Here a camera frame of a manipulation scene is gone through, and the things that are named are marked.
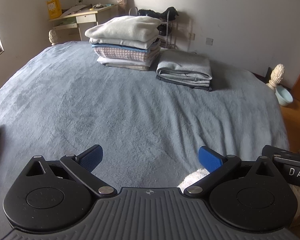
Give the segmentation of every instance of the wall switch plate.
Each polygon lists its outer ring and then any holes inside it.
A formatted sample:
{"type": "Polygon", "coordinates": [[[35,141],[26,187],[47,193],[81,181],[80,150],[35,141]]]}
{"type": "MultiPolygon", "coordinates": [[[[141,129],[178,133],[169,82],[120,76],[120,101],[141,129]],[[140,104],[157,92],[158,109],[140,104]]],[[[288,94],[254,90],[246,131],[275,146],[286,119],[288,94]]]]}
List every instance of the wall switch plate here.
{"type": "Polygon", "coordinates": [[[206,38],[206,44],[207,45],[212,45],[213,39],[212,38],[206,38]]]}
{"type": "Polygon", "coordinates": [[[195,33],[189,33],[189,40],[194,41],[195,33]]]}

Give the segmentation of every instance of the houndstooth fabric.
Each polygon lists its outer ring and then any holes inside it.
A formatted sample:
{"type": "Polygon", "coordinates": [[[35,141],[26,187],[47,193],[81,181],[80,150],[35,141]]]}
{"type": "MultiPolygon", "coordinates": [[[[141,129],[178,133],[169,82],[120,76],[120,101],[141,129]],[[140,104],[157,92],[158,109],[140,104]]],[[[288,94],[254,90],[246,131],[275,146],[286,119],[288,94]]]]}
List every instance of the houndstooth fabric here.
{"type": "Polygon", "coordinates": [[[157,55],[160,51],[160,47],[156,47],[150,52],[139,52],[127,49],[119,49],[112,47],[94,47],[95,53],[97,53],[100,57],[106,58],[121,58],[121,59],[129,59],[136,61],[147,61],[151,59],[155,55],[157,55]]]}

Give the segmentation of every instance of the blue-gray blanket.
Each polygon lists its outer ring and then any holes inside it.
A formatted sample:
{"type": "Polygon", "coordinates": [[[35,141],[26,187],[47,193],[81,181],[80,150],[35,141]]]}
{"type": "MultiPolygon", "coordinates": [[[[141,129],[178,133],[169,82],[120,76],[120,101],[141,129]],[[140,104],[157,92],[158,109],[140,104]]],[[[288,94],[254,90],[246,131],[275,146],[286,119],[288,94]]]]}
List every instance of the blue-gray blanket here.
{"type": "Polygon", "coordinates": [[[10,229],[2,201],[33,155],[56,160],[100,144],[93,174],[120,190],[176,187],[201,167],[202,145],[243,160],[266,144],[288,148],[275,94],[246,70],[211,62],[207,92],[159,81],[155,65],[97,58],[88,42],[49,47],[0,89],[0,237],[10,229]]]}

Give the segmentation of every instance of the stack of folded clothes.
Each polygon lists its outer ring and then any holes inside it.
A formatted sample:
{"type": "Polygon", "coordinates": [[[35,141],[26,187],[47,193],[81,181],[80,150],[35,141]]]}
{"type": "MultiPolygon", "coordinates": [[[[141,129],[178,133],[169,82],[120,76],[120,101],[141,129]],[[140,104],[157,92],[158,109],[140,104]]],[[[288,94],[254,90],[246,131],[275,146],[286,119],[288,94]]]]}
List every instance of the stack of folded clothes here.
{"type": "Polygon", "coordinates": [[[159,60],[157,79],[194,89],[211,91],[211,68],[207,57],[167,49],[159,60]]]}
{"type": "Polygon", "coordinates": [[[160,52],[160,23],[149,16],[122,16],[88,29],[85,35],[101,64],[148,70],[160,52]]]}

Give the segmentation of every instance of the yellow object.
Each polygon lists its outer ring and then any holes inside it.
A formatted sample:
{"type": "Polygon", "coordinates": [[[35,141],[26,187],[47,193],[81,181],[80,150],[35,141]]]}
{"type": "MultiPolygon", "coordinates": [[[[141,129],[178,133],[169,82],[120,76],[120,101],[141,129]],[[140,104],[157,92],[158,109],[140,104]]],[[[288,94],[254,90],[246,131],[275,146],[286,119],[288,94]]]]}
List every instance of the yellow object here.
{"type": "Polygon", "coordinates": [[[59,0],[47,1],[50,19],[58,18],[61,14],[61,5],[59,0]]]}

